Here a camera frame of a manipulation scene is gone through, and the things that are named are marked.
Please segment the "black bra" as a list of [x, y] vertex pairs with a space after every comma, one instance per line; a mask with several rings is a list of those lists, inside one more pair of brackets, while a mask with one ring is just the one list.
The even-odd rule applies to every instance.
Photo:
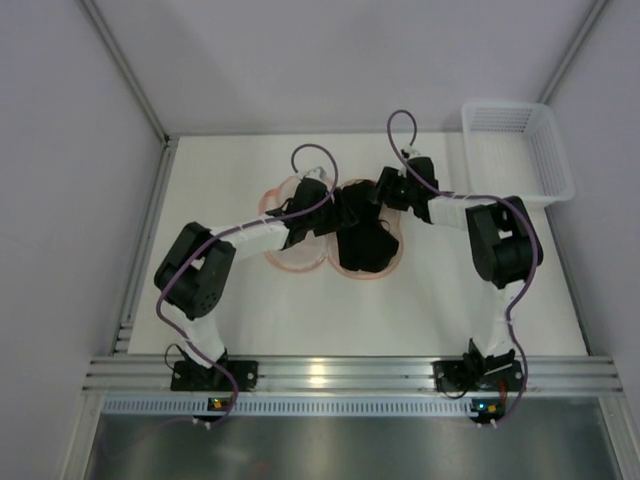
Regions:
[[369, 201], [375, 183], [357, 180], [352, 187], [359, 195], [359, 223], [336, 234], [338, 263], [344, 271], [382, 274], [391, 269], [401, 250], [400, 215], [397, 211]]

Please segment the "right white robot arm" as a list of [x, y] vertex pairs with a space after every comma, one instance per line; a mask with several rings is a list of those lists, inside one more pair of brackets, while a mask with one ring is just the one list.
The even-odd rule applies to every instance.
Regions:
[[490, 295], [485, 311], [473, 319], [471, 340], [486, 357], [509, 350], [521, 356], [515, 308], [543, 260], [543, 249], [522, 199], [444, 191], [439, 188], [431, 158], [413, 155], [401, 163], [401, 169], [382, 170], [370, 201], [410, 211], [427, 224], [452, 227], [468, 235], [473, 267]]

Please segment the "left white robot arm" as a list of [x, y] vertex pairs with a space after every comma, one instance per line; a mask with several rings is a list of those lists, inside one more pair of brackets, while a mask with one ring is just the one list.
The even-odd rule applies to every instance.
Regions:
[[306, 239], [335, 233], [357, 222], [338, 188], [302, 179], [292, 196], [245, 224], [215, 233], [198, 222], [185, 225], [154, 275], [160, 291], [156, 314], [180, 337], [186, 359], [221, 369], [226, 347], [214, 309], [232, 266], [269, 251], [288, 250]]

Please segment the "peach floral mesh laundry bag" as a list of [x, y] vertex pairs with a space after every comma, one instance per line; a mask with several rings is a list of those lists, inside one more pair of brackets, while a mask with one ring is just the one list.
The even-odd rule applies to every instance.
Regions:
[[401, 212], [371, 200], [376, 183], [352, 179], [336, 193], [337, 210], [325, 208], [312, 227], [291, 246], [264, 254], [281, 270], [309, 272], [329, 262], [340, 274], [356, 280], [374, 280], [390, 274], [399, 264], [404, 242]]

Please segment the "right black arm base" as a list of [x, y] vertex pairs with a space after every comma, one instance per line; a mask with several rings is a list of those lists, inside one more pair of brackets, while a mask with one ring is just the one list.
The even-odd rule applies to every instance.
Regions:
[[490, 359], [484, 363], [442, 360], [434, 363], [433, 373], [436, 389], [448, 394], [498, 392], [502, 387], [507, 392], [516, 392], [524, 380], [521, 364], [515, 360]]

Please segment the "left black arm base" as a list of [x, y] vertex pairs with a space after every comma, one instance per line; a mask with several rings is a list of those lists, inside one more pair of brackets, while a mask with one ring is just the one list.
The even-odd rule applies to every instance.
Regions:
[[[240, 392], [252, 390], [258, 380], [259, 363], [250, 360], [229, 360], [223, 367], [234, 378]], [[231, 380], [214, 367], [204, 367], [192, 360], [180, 360], [174, 364], [170, 383], [174, 392], [231, 392]]]

